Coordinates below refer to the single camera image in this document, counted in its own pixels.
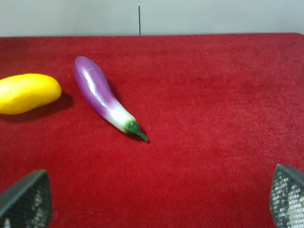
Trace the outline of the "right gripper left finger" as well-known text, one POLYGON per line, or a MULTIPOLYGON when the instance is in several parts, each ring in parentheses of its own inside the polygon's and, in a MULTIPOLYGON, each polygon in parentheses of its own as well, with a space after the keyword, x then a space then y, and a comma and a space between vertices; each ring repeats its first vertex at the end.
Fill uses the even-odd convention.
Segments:
POLYGON ((0 194, 2 228, 47 228, 52 197, 46 170, 34 170, 0 194))

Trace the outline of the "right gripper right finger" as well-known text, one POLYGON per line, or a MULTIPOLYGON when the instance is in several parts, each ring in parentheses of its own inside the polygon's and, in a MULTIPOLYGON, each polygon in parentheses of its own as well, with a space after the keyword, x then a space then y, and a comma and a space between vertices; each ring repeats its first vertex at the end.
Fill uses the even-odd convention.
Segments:
POLYGON ((269 207, 277 228, 303 228, 304 173, 290 165, 277 164, 269 207))

